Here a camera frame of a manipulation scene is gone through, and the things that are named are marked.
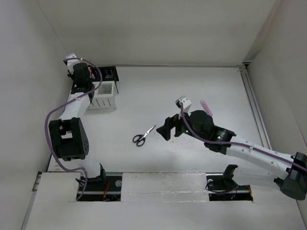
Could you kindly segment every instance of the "pink marker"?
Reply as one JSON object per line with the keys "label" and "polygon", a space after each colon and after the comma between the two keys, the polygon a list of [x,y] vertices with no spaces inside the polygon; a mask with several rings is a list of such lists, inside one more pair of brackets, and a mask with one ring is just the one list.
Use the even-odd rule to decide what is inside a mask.
{"label": "pink marker", "polygon": [[207,115],[209,116],[213,116],[211,110],[209,109],[208,105],[206,104],[206,102],[204,100],[200,100],[200,103],[204,109],[204,111],[206,112]]}

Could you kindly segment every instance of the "scissors blade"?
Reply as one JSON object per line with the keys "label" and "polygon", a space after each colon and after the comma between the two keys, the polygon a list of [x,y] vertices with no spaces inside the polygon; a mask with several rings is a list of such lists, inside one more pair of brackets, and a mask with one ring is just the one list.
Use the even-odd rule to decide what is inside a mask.
{"label": "scissors blade", "polygon": [[144,137],[146,137],[154,128],[156,127],[156,125],[154,125],[153,127],[151,127],[146,133],[144,133]]}

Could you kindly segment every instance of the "black scissors handle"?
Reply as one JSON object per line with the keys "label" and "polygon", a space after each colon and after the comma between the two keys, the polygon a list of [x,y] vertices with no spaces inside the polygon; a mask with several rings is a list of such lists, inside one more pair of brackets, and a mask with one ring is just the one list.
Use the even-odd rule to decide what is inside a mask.
{"label": "black scissors handle", "polygon": [[145,138],[142,138],[143,135],[139,134],[134,136],[134,138],[132,139],[133,143],[136,143],[137,147],[141,147],[143,144],[145,144]]}

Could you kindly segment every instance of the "scissors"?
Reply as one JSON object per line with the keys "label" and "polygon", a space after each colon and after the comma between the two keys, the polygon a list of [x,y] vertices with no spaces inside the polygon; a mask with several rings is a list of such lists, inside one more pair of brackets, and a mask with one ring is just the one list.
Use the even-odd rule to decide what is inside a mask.
{"label": "scissors", "polygon": [[144,133],[143,135],[142,134],[139,134],[139,135],[136,135],[132,141],[133,143],[136,143],[136,146],[137,147],[141,147],[144,143],[145,143],[145,137],[156,127],[156,125],[154,125],[153,127],[151,127],[146,133]]}

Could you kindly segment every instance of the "wall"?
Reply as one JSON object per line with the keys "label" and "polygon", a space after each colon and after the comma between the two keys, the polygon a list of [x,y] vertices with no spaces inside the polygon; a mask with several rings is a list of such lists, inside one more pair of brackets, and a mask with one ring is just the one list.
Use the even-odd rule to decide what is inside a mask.
{"label": "wall", "polygon": [[276,0],[37,2],[66,49],[99,64],[231,66]]}
{"label": "wall", "polygon": [[[307,1],[283,0],[248,67],[272,147],[307,154]],[[307,200],[298,202],[305,224]]]}
{"label": "wall", "polygon": [[19,230],[50,152],[48,111],[67,98],[67,52],[34,0],[0,1],[0,229]]}

